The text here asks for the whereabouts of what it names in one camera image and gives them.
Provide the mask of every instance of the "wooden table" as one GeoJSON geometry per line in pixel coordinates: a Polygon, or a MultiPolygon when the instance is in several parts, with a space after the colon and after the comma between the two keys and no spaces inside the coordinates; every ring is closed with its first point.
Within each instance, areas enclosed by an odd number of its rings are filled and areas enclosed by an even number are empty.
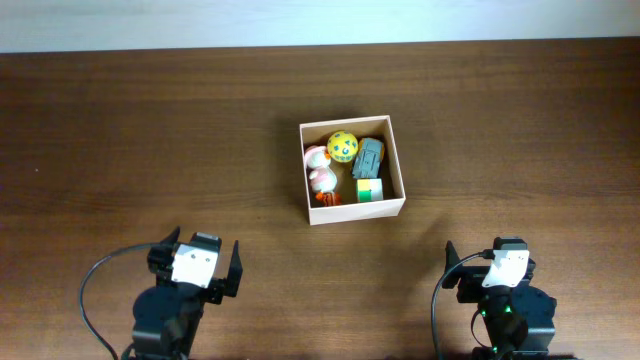
{"type": "MultiPolygon", "coordinates": [[[[640,39],[0,56],[1,359],[108,359],[76,292],[116,248],[176,225],[232,240],[238,297],[194,359],[430,359],[444,245],[522,236],[558,299],[553,352],[640,352],[640,39]],[[397,218],[310,227],[297,125],[390,114],[397,218]]],[[[87,288],[118,352],[145,254],[87,288]]],[[[441,292],[443,346],[473,305],[441,292]]],[[[486,334],[477,326],[481,339],[486,334]]]]}

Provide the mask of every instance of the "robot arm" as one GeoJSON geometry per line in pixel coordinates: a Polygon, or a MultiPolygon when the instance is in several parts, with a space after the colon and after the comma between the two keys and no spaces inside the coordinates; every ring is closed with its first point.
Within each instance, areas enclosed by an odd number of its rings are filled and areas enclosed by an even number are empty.
{"type": "Polygon", "coordinates": [[[140,294],[133,306],[135,357],[128,359],[188,358],[204,304],[219,305],[223,296],[235,297],[238,293],[242,278],[238,242],[233,246],[227,278],[216,279],[213,273],[222,240],[196,233],[189,244],[180,244],[179,233],[176,229],[162,242],[174,244],[173,249],[149,251],[147,262],[156,274],[156,286],[140,294]]]}
{"type": "Polygon", "coordinates": [[[445,251],[445,273],[452,271],[442,287],[452,289],[457,285],[459,303],[477,304],[491,340],[490,347],[473,350],[473,360],[574,359],[549,356],[557,301],[529,285],[536,263],[529,259],[522,239],[496,238],[493,249],[482,252],[482,257],[492,259],[491,266],[462,266],[450,241],[445,251]]]}

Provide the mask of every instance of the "toy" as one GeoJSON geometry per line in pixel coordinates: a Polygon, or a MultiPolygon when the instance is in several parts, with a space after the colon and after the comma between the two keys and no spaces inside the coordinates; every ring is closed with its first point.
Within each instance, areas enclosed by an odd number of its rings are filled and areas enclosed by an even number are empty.
{"type": "Polygon", "coordinates": [[[353,163],[351,174],[354,179],[375,179],[378,177],[380,162],[384,157],[384,144],[380,140],[364,138],[360,140],[360,151],[353,163]]]}
{"type": "Polygon", "coordinates": [[[327,142],[329,155],[337,162],[349,162],[358,153],[358,139],[348,131],[337,131],[327,142]]]}
{"type": "Polygon", "coordinates": [[[358,179],[356,187],[358,202],[384,200],[382,197],[382,180],[380,179],[358,179]]]}
{"type": "Polygon", "coordinates": [[[316,194],[316,200],[322,201],[324,206],[342,205],[342,198],[340,197],[340,194],[334,192],[319,192],[316,194]]]}
{"type": "Polygon", "coordinates": [[[316,193],[316,199],[322,201],[325,206],[339,205],[338,194],[334,194],[338,178],[336,174],[329,168],[331,157],[327,152],[326,146],[311,146],[304,152],[305,166],[311,169],[309,173],[309,185],[311,190],[316,193]]]}

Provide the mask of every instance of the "white duck toy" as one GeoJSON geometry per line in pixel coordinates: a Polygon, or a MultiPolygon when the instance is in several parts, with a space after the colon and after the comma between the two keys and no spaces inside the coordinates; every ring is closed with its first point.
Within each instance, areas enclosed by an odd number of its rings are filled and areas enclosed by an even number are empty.
{"type": "Polygon", "coordinates": [[[338,184],[336,174],[329,168],[331,156],[326,146],[311,146],[304,152],[304,163],[311,169],[309,184],[314,193],[332,193],[338,184]]]}

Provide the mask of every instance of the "gray toy car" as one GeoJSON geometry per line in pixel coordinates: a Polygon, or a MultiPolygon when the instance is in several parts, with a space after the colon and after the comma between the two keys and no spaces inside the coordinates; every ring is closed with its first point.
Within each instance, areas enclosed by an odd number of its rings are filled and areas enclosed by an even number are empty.
{"type": "Polygon", "coordinates": [[[353,163],[351,174],[354,179],[376,179],[380,171],[380,162],[384,156],[382,141],[364,138],[360,140],[358,156],[353,163]]]}

